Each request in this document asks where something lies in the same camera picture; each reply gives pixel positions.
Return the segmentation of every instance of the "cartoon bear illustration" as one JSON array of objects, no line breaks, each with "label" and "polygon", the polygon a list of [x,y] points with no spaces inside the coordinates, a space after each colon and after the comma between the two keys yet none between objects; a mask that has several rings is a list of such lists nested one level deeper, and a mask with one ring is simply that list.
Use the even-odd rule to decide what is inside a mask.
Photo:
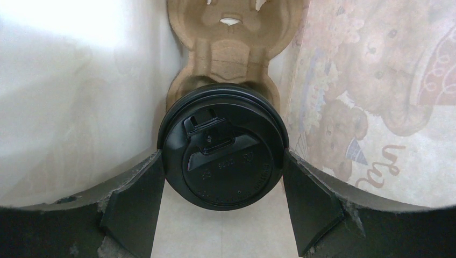
[{"label": "cartoon bear illustration", "polygon": [[338,99],[326,103],[319,128],[306,134],[309,163],[318,169],[330,168],[338,179],[348,181],[352,161],[367,165],[358,145],[367,128],[367,116],[361,109],[350,108]]},{"label": "cartoon bear illustration", "polygon": [[395,2],[378,1],[359,30],[360,40],[339,47],[334,58],[339,80],[325,99],[347,91],[357,106],[380,116],[391,132],[409,136],[424,128],[432,113],[431,106],[410,104],[414,65],[425,48],[425,33],[414,24],[421,17],[412,12],[416,6]]}]

